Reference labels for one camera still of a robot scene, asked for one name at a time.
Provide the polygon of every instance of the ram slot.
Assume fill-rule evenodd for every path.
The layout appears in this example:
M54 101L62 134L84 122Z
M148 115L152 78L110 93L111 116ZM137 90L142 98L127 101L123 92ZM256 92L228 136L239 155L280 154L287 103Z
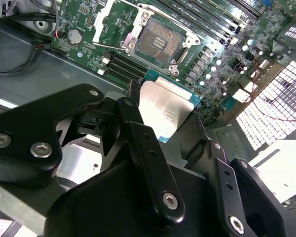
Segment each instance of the ram slot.
M119 64L122 67L126 68L127 70L130 70L130 71L134 72L135 74L142 76L142 77L144 77L147 72L147 70L144 71L144 70L138 69L136 67L133 67L132 65L128 64L127 62L122 61L119 58L114 58L113 63Z
M119 74L121 76L123 76L124 78L127 78L128 81L129 80L138 80L139 78L130 74L128 71L125 71L119 67L116 67L115 65L110 65L110 68L109 68L109 73L110 72L113 72L113 73L116 73L116 74Z
M134 71L134 70L130 69L129 67L127 67L125 64L121 64L121 63L117 62L116 60L114 60L114 61L111 62L110 67L112 65L115 66L115 67L117 67L117 68L120 68L123 71L128 72L129 74L131 74L131 75L133 75L133 76L135 76L135 77L137 77L139 79L142 79L145 76L145 74L138 73L137 71Z
M213 6L211 6L210 4L208 4L206 2L201 2L200 0L192 0L191 2L195 6L199 7L203 12L206 12L206 14L208 14L212 18L214 18L222 26L225 26L226 28L230 29L231 31L233 31L233 29L236 29L239 26L238 24L235 24L236 26L231 26L230 25L230 22L228 22L227 20L225 20L223 17L218 17L214 13L211 13L210 11L215 12L216 9Z
M131 65L133 68L136 68L136 69L138 69L138 70L140 70L140 71L142 71L142 72L144 72L144 73L146 74L146 72L147 72L147 68L145 68L145 67L139 65L138 63L133 62L132 60L130 60L130 59L128 59L127 57L122 56L122 55L120 55L120 54L118 54L118 53L114 53L113 55L114 55L115 58L119 59L120 61L123 61L123 62L125 62L125 63L128 63L128 64Z
M130 79L126 75L120 74L120 73L115 72L114 70L111 70L111 69L108 70L107 75L114 76L126 83L128 83L130 81Z
M221 29L218 25L216 25L216 22L211 22L211 16L206 16L204 14L204 12L202 12L198 7L192 5L191 3L185 1L185 0L173 0L175 1L176 3L178 3L178 1L182 2L185 4L184 8L189 11L196 19L201 19L203 22L206 22L206 24L208 24L209 26L213 27L213 29L222 34L222 35L225 35L226 37L228 37L230 35L231 32L226 32L224 31L223 29Z
M115 64L114 62L110 64L110 69L114 69L115 71L123 72L125 75L131 77L132 79L142 79L143 76L139 76L135 74L134 72L131 72L127 70L126 68L123 68L122 66Z
M231 4L235 7L239 8L245 14L247 14L251 19L259 20L261 14L253 9L251 6L247 5L244 1L237 1L237 0L228 0Z
M222 38L220 38L218 35L216 35L211 29L208 29L208 28L205 28L204 26L206 26L206 24L204 25L201 25L197 22L197 19L195 17L193 17L192 15L189 15L187 13L187 11L182 8L181 5L177 4L177 3L174 3L172 6L176 7L178 9L178 11L181 12L181 17L190 21L192 23L192 25L194 26L193 27L193 30L195 31L195 29L199 29L200 31L206 33L207 35L209 35L210 37L212 37L213 39L217 40L217 41L221 41Z

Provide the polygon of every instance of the capacitor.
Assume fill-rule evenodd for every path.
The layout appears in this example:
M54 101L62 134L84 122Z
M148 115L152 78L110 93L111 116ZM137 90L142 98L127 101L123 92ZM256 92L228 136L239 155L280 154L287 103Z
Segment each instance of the capacitor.
M224 89L221 89L221 92L222 92L222 95L223 96L226 96L227 95L227 92Z
M217 68L215 66L211 66L210 69L211 69L211 72L213 73L216 71Z
M210 75L209 73L205 74L206 79L210 79L211 77L212 77L212 75Z
M260 56L263 55L263 51L257 47L255 48L255 52Z
M80 43L83 39L83 34L78 29L70 29L68 31L67 37L72 44Z
M244 45L244 46L242 46L242 51L247 51L248 50L248 46L247 45Z
M227 83L225 78L223 78L223 77L221 77L221 82L222 82L223 85L225 85Z
M216 58L214 60L214 62L216 63L217 66L221 65L222 64L222 61L219 59L219 58Z
M249 39L249 40L247 41L247 45L252 45L253 43L254 43L253 39Z

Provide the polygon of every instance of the mounting hole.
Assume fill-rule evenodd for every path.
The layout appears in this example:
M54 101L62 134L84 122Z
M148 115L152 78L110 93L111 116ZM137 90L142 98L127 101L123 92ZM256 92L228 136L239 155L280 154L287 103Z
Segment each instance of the mounting hole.
M106 122L106 121L100 123L100 125L99 125L99 128L102 131L109 129L109 127L110 127L110 123L109 122Z
M229 188L230 190L233 190L233 187L230 184L226 184L227 188Z
M157 156L157 153L155 151L149 151L150 155L152 155L153 157Z
M148 139L148 140L150 139L150 136L149 136L148 134L146 134L146 133L144 134L144 137L145 137L146 139Z

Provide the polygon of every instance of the black plastic part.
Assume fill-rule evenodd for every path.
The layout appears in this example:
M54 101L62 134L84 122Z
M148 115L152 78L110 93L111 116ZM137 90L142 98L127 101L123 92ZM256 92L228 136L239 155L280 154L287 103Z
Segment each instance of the black plastic part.
M296 237L296 221L290 217L252 167L239 158L235 158L231 166L237 175L248 224L259 237Z
M185 218L174 228L160 228L147 218L137 173L126 159L57 200L46 219L44 237L212 236L209 227L214 223L204 215L206 180L170 168L186 203Z
M90 94L90 90L97 91L98 96ZM0 114L0 132L12 138L9 146L0 149L0 181L26 186L51 182L62 159L61 148L66 145L63 141L72 119L96 108L102 100L101 91L81 84ZM31 154L30 147L37 142L50 144L50 157L36 158Z

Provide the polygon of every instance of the electronic component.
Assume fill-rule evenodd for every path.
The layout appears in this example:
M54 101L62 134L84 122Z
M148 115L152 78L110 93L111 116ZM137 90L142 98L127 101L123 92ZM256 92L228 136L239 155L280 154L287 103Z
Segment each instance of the electronic component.
M150 18L138 40L135 51L169 65L182 48L184 41L183 35L170 29L164 23Z
M85 21L85 26L90 28L92 27L93 23L94 23L94 17L93 16L88 16L86 21Z
M72 44L80 43L83 40L82 32L78 29L70 29L67 37Z
M187 82L192 82L192 79L189 78L189 77L186 77L185 80L186 80Z
M104 69L102 69L102 68L100 68L100 69L97 71L97 73L100 74L100 75L104 75L105 72L106 72L106 71L105 71Z

